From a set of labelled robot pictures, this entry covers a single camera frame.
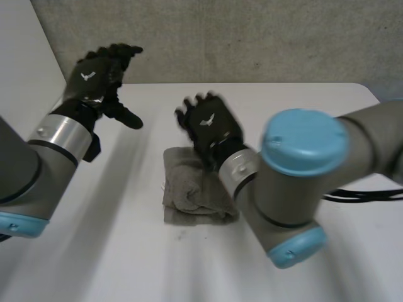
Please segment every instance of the silver metal ring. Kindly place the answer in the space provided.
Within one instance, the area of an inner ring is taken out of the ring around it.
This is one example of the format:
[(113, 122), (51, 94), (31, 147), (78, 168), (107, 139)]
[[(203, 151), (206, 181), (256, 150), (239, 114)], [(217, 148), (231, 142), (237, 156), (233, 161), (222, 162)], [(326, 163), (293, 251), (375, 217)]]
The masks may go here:
[(232, 154), (222, 164), (219, 178), (232, 198), (242, 181), (258, 171), (258, 162), (254, 150), (244, 149)]
[(92, 141), (90, 132), (78, 121), (62, 115), (47, 115), (29, 140), (41, 140), (71, 153), (79, 162)]

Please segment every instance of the table surface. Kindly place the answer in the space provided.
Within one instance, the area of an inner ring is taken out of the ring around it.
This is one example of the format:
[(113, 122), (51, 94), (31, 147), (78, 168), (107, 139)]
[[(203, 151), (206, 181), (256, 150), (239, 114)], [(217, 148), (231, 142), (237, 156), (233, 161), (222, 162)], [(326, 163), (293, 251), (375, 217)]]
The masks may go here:
[[(121, 100), (144, 128), (97, 123), (102, 153), (79, 166), (43, 235), (1, 244), (9, 276), (2, 301), (403, 301), (403, 203), (322, 202), (317, 220), (328, 246), (286, 270), (272, 265), (243, 220), (163, 223), (162, 153), (190, 145), (173, 111), (184, 96), (208, 90), (224, 95), (255, 148), (278, 111), (338, 116), (378, 103), (357, 84), (123, 85)], [(348, 187), (398, 186), (371, 176)]]

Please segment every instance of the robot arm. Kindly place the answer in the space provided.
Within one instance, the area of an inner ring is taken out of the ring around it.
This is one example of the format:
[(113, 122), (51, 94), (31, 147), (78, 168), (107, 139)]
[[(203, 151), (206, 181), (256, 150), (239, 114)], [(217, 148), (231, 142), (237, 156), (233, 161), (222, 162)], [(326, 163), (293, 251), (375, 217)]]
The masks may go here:
[[(210, 103), (222, 103), (217, 99), (207, 97)], [(191, 133), (196, 150), (205, 132), (217, 134), (213, 129), (195, 127), (200, 117), (214, 114), (219, 119), (220, 112), (225, 111), (221, 107), (218, 113), (204, 113), (205, 103), (199, 97), (195, 107), (187, 105), (190, 113), (176, 112), (179, 124)], [(220, 159), (221, 164), (214, 167), (224, 187), (268, 257), (284, 269), (307, 259), (325, 244), (326, 234), (314, 220), (324, 194), (372, 173), (401, 183), (402, 112), (402, 101), (339, 118), (320, 111), (286, 110), (269, 120), (259, 154), (246, 147), (225, 148), (223, 136), (209, 134), (211, 141), (205, 145), (211, 147), (203, 156)], [(192, 115), (197, 121), (190, 123)], [(220, 127), (226, 132), (236, 129), (230, 124)], [(242, 135), (237, 141), (243, 145)]]
[(123, 72), (142, 48), (101, 47), (75, 66), (62, 104), (41, 121), (25, 143), (0, 118), (0, 233), (37, 237), (55, 211), (80, 161), (100, 152), (94, 133), (103, 114), (133, 129), (141, 119), (117, 97)]

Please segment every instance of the blue joint cap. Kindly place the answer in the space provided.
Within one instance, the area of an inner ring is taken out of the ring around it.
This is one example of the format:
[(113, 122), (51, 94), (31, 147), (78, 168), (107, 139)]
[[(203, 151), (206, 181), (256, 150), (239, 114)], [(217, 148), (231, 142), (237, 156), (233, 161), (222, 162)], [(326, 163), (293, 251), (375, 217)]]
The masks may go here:
[(321, 111), (290, 109), (269, 120), (261, 156), (282, 174), (314, 177), (337, 168), (348, 150), (348, 132), (339, 120)]
[(308, 259), (327, 242), (321, 226), (311, 228), (271, 249), (267, 256), (279, 269), (286, 269)]
[(0, 212), (0, 233), (17, 237), (35, 238), (42, 234), (48, 220)]

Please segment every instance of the bird logo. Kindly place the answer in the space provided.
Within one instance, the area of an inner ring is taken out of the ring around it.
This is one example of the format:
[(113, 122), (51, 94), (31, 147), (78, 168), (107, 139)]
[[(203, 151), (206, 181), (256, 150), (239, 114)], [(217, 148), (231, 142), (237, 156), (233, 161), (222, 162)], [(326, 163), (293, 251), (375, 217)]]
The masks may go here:
[(210, 119), (208, 121), (201, 121), (200, 126), (211, 126), (214, 120), (214, 113), (211, 115)]
[(92, 73), (90, 73), (89, 75), (81, 74), (81, 76), (84, 79), (84, 81), (88, 81), (88, 79), (90, 79), (93, 76), (95, 76), (95, 71), (92, 71)]

